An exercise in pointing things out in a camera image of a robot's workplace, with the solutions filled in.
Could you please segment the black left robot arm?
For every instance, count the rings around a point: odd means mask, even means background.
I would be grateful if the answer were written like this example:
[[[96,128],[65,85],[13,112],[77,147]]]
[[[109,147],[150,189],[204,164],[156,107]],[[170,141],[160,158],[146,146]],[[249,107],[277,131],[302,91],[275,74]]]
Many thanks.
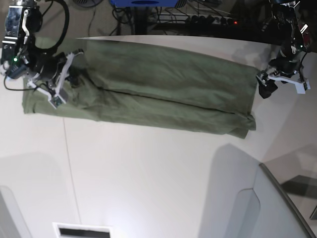
[[[270,60],[266,69],[259,72],[256,79],[259,94],[263,99],[269,98],[278,89],[276,82],[290,83],[298,94],[309,90],[309,80],[303,73],[305,54],[311,51],[309,26],[303,19],[300,0],[271,0],[272,17],[279,26],[290,29],[282,43],[276,58]]]

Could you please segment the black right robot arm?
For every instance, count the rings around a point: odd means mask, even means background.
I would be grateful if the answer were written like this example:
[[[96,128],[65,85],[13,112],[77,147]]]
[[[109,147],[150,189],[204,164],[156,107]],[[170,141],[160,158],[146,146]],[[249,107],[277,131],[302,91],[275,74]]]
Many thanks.
[[[35,34],[41,29],[45,15],[40,12],[38,2],[15,0],[9,5],[0,60],[7,78],[18,79],[27,74],[43,74],[44,80],[55,77],[60,61],[55,54],[66,36],[70,19],[66,2],[57,0],[56,3],[64,10],[64,27],[55,45],[46,49],[36,46]]]

